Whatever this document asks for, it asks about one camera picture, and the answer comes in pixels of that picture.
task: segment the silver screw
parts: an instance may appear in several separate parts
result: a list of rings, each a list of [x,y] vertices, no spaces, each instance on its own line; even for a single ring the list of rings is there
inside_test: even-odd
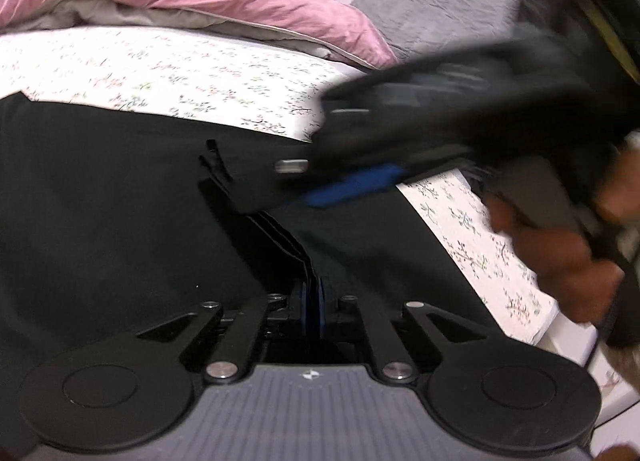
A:
[[[406,380],[414,374],[414,370],[404,362],[391,362],[383,367],[382,374],[392,380]]]
[[[302,174],[309,168],[307,160],[280,160],[276,162],[276,172],[278,174]]]
[[[231,362],[213,362],[207,365],[207,375],[211,378],[224,380],[238,374],[238,366]]]

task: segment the white bedsheet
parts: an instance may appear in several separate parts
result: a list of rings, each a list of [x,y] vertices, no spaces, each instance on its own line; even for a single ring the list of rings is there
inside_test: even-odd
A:
[[[315,96],[359,72],[294,51],[164,28],[82,27],[0,37],[0,98],[193,118],[305,139]],[[510,336],[535,343],[557,313],[456,173],[399,187]]]

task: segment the human hand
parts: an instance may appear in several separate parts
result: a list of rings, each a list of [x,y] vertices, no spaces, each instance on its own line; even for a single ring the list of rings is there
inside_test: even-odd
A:
[[[620,155],[595,202],[611,222],[640,215],[640,151]],[[515,209],[496,196],[488,195],[484,203],[494,231],[513,238],[514,252],[535,271],[538,286],[558,301],[560,310],[574,322],[600,323],[623,279],[622,270],[611,261],[594,260],[581,235],[524,226]]]
[[[638,452],[629,446],[615,446],[605,450],[594,461],[638,461]]]

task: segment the gray quilt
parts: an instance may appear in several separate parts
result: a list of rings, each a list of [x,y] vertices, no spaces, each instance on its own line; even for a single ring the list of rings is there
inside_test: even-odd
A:
[[[511,29],[518,0],[353,0],[401,60]]]

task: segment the black cloth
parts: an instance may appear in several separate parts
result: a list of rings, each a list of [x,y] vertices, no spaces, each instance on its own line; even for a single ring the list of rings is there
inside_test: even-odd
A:
[[[218,150],[207,151],[207,140]],[[30,369],[203,300],[237,307],[313,278],[329,298],[370,289],[394,307],[418,298],[495,326],[396,190],[328,210],[299,201],[252,217],[231,210],[233,176],[251,179],[265,160],[258,148],[299,144],[21,94],[0,101],[3,447],[22,455],[34,446],[17,409]],[[223,155],[222,180],[202,154],[214,167]]]
[[[273,206],[266,232],[304,250],[324,297],[374,292],[400,308],[421,300],[489,327],[497,327],[464,275],[404,196],[393,188],[328,208],[308,207],[297,187],[279,181],[273,164],[302,157],[307,144],[232,130],[208,142],[204,160],[235,208]],[[255,222],[260,225],[260,218]]]
[[[0,444],[34,444],[27,372],[203,300],[287,293],[296,267],[216,200],[199,162],[220,127],[88,106],[0,101]]]

